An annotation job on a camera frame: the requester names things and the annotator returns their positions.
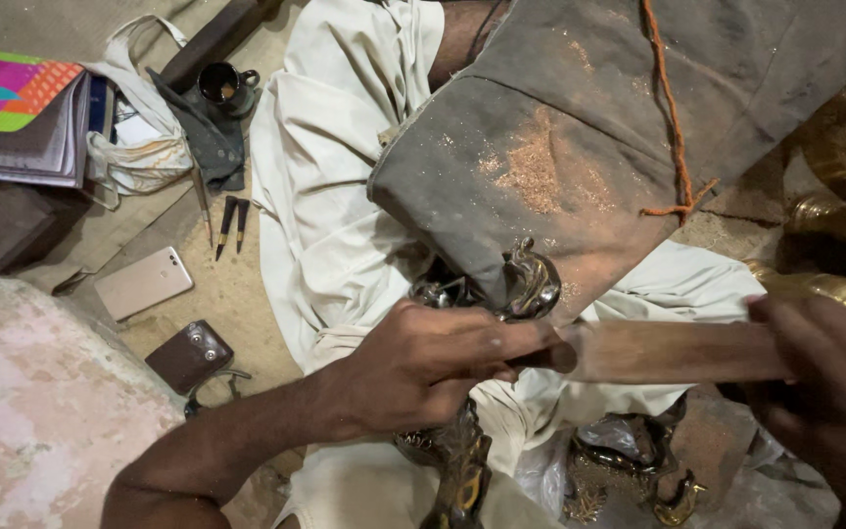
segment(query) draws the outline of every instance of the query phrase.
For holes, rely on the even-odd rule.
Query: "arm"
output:
[[[799,378],[751,387],[750,404],[776,439],[824,475],[841,501],[838,526],[846,527],[846,308],[816,297],[763,298],[749,309]]]
[[[101,526],[229,527],[221,506],[280,452],[448,422],[478,382],[516,379],[506,361],[563,346],[541,322],[401,301],[345,359],[159,439],[110,486]]]

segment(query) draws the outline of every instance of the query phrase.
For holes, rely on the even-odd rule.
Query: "orange string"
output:
[[[674,145],[672,152],[674,154],[674,166],[678,177],[678,187],[683,190],[684,204],[672,206],[664,209],[643,209],[641,215],[671,215],[677,213],[681,216],[681,225],[687,222],[687,216],[694,210],[694,206],[704,197],[711,187],[715,186],[719,179],[714,178],[707,183],[695,197],[691,191],[691,175],[687,172],[687,163],[684,162],[684,134],[681,132],[681,123],[678,121],[678,105],[674,101],[674,96],[671,94],[671,82],[667,78],[667,69],[664,66],[664,42],[661,40],[661,35],[658,33],[658,23],[655,21],[655,15],[652,11],[652,0],[642,0],[642,8],[645,10],[645,15],[649,21],[649,27],[652,31],[652,48],[655,52],[655,62],[658,64],[658,76],[661,78],[662,89],[664,96],[667,98],[668,111],[671,114],[671,125],[674,128]]]

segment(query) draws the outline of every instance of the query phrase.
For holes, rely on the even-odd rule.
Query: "colorful notebook cover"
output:
[[[0,52],[0,132],[28,125],[84,68]]]

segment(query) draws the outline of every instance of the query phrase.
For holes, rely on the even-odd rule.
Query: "leg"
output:
[[[472,64],[489,33],[508,11],[508,0],[460,0],[444,2],[446,26],[436,60],[429,69],[429,89],[436,91],[453,73]]]

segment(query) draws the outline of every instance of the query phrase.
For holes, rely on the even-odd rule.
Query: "hand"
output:
[[[846,509],[846,308],[821,296],[762,298],[749,312],[769,325],[798,376],[751,388],[750,404],[776,439],[823,473]]]
[[[484,309],[402,300],[354,353],[314,377],[335,408],[335,440],[344,440],[447,423],[477,383],[517,380],[506,361],[563,347],[544,322],[505,324]]]

